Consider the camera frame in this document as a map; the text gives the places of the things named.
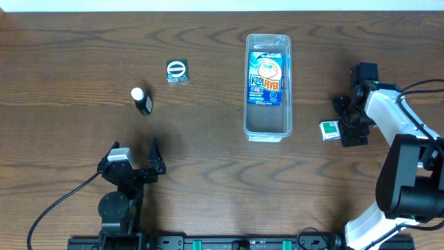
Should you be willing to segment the white green medicine box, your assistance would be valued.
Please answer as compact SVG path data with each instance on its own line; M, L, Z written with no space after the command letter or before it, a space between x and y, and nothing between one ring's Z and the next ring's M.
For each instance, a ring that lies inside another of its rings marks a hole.
M319 124L324 141L337 140L341 138L338 121L326 121Z

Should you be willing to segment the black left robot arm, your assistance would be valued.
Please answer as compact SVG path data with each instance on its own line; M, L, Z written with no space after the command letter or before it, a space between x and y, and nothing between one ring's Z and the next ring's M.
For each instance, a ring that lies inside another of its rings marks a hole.
M101 159L97 170L101 176L117 186L117 191L107 193L99 202L102 231L108 235L130 235L139 223L144 186L156 183L159 175L166 173L166 165L154 138L148 155L149 166L134 169L134 158L128 147L115 142Z

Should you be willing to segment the blue Kool Fever box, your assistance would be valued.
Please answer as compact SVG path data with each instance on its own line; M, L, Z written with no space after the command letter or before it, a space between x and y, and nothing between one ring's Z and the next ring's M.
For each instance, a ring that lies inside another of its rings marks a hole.
M249 56L248 103L279 106L282 103L283 53L251 51Z

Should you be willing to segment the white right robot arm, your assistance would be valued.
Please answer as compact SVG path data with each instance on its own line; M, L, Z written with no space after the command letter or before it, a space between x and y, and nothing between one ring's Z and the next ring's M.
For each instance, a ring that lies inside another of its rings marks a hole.
M374 79L355 80L350 96L334 100L344 147L362 145L370 125L389 145L375 187L375 202L345 225L346 249L381 249L404 229L437 231L443 223L443 137L420 120L404 89Z

